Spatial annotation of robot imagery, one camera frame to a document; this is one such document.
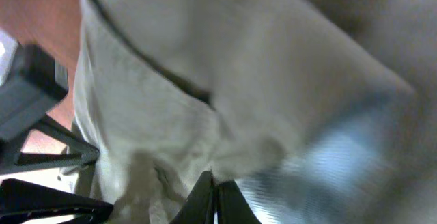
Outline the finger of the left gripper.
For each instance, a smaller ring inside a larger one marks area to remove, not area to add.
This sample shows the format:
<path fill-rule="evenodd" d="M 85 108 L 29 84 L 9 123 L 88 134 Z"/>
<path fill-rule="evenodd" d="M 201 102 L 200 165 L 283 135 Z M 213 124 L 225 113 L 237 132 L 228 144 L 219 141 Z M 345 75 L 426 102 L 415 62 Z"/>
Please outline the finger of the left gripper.
<path fill-rule="evenodd" d="M 21 224 L 30 220 L 72 215 L 70 224 L 99 224 L 113 211 L 113 204 L 38 184 L 6 179 L 1 183 L 1 222 Z"/>

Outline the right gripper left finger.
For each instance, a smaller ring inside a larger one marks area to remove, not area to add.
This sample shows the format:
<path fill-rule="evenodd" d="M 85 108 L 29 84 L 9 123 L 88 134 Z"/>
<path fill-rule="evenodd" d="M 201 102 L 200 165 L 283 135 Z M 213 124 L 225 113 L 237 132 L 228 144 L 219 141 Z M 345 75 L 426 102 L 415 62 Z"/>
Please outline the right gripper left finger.
<path fill-rule="evenodd" d="M 170 224 L 213 224 L 215 215 L 214 198 L 212 172 L 204 171 Z"/>

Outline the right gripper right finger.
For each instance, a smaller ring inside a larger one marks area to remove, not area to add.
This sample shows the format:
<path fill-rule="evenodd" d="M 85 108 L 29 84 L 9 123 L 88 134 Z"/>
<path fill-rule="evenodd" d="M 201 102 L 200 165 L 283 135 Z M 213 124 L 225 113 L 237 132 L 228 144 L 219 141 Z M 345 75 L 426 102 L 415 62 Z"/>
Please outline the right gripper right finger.
<path fill-rule="evenodd" d="M 261 224 L 234 181 L 216 187 L 218 224 Z"/>

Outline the khaki shorts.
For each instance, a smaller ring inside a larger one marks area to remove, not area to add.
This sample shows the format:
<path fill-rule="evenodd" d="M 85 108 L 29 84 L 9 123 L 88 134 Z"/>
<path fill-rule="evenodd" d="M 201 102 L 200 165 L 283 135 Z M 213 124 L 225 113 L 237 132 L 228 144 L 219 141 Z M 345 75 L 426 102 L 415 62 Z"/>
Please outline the khaki shorts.
<path fill-rule="evenodd" d="M 110 223 L 200 175 L 262 223 L 436 222 L 436 0 L 81 0 L 65 169 Z"/>

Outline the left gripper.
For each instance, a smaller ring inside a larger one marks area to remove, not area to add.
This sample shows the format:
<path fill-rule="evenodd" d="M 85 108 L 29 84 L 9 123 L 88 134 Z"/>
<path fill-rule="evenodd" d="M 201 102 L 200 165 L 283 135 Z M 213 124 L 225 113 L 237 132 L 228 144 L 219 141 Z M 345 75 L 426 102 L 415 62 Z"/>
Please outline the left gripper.
<path fill-rule="evenodd" d="M 95 163 L 97 147 L 45 116 L 68 94 L 68 71 L 37 44 L 20 44 L 1 31 L 1 174 Z M 30 151 L 33 135 L 55 146 Z"/>

